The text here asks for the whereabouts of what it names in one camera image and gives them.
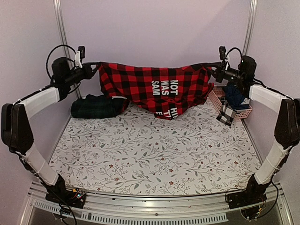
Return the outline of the dark green plaid skirt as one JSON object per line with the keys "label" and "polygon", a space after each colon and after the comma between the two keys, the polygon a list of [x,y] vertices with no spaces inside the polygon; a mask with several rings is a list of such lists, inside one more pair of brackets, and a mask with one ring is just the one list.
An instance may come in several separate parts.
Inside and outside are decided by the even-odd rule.
{"label": "dark green plaid skirt", "polygon": [[71,105],[71,115],[80,119],[104,119],[121,114],[129,105],[125,98],[87,95]]}

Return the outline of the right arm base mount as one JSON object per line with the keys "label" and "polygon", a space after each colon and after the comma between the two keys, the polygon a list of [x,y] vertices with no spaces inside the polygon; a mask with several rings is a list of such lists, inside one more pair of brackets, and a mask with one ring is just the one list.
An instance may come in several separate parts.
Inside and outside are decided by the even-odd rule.
{"label": "right arm base mount", "polygon": [[226,192],[225,201],[229,209],[242,208],[240,212],[246,220],[257,220],[267,206],[265,193],[267,187],[267,185],[259,185],[258,188],[247,187],[230,194]]}

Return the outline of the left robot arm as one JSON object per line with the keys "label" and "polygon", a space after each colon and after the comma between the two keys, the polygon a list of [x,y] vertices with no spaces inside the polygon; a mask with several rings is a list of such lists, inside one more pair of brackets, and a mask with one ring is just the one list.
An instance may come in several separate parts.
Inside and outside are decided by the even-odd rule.
{"label": "left robot arm", "polygon": [[30,119],[67,98],[82,80],[91,79],[97,72],[98,62],[84,63],[85,47],[73,51],[75,58],[60,57],[52,63],[50,84],[1,109],[1,139],[11,153],[16,154],[24,167],[37,176],[45,186],[54,187],[51,195],[59,203],[66,203],[70,194],[59,183],[63,179],[46,162],[34,143]]}

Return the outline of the red black plaid shirt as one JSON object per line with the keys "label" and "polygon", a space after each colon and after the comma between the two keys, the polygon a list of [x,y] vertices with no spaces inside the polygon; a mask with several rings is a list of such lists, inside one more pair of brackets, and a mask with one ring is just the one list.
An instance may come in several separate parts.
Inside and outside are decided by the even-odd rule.
{"label": "red black plaid shirt", "polygon": [[124,98],[166,120],[203,105],[214,88],[208,69],[202,64],[157,68],[102,62],[99,79],[107,97]]}

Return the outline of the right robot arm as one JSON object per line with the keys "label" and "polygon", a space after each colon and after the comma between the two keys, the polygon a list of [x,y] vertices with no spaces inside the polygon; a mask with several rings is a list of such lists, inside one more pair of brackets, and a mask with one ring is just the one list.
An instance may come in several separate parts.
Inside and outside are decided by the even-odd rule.
{"label": "right robot arm", "polygon": [[221,83],[227,80],[240,90],[240,93],[254,102],[258,102],[277,114],[274,127],[274,143],[261,167],[249,178],[250,187],[243,193],[242,200],[253,204],[260,198],[259,188],[266,188],[273,176],[286,163],[293,147],[300,143],[300,100],[285,95],[264,85],[255,79],[256,62],[253,58],[241,55],[237,69],[229,65],[229,51],[219,47],[220,62],[206,63],[208,72]]}

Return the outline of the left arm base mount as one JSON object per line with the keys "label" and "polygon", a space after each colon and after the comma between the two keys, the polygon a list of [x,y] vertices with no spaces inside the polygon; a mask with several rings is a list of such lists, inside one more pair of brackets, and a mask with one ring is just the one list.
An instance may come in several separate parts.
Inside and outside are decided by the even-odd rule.
{"label": "left arm base mount", "polygon": [[46,188],[47,194],[45,199],[54,203],[61,203],[70,207],[83,209],[86,201],[86,192],[78,188],[67,190],[65,187],[56,188],[49,186]]}

